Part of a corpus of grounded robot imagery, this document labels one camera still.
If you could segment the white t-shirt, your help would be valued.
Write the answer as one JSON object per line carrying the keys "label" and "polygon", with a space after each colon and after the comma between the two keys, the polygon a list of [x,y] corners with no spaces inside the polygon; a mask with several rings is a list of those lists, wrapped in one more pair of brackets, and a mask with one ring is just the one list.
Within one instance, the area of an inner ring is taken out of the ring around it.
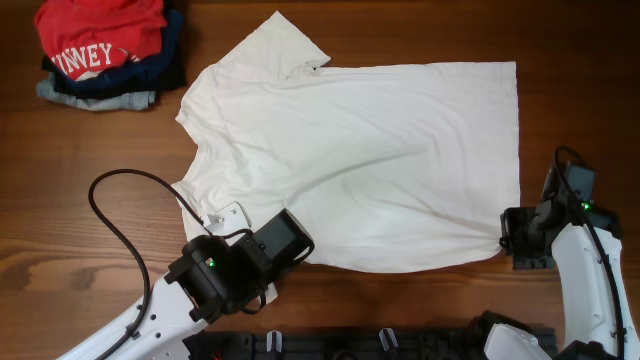
{"label": "white t-shirt", "polygon": [[273,14],[185,93],[197,147],[177,183],[212,214],[255,227],[281,210],[310,233],[313,264],[408,273],[499,252],[520,201],[516,66],[334,67]]}

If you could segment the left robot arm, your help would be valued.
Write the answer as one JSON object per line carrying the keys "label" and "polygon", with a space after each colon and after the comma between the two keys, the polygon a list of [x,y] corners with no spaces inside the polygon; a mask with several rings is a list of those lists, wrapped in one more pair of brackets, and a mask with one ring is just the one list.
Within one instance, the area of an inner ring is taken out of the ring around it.
{"label": "left robot arm", "polygon": [[256,314],[269,285],[314,250],[310,235],[286,209],[257,231],[190,240],[168,272],[116,319],[63,354],[64,359],[175,358],[183,340],[225,315]]}

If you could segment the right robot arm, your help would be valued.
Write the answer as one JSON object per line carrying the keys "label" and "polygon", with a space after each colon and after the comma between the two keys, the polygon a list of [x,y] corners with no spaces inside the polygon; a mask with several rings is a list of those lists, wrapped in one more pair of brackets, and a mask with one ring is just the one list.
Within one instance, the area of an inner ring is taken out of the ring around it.
{"label": "right robot arm", "polygon": [[556,268],[564,306],[559,359],[639,356],[621,272],[622,241],[615,213],[592,202],[594,171],[554,161],[538,205],[506,209],[500,244],[516,270]]}

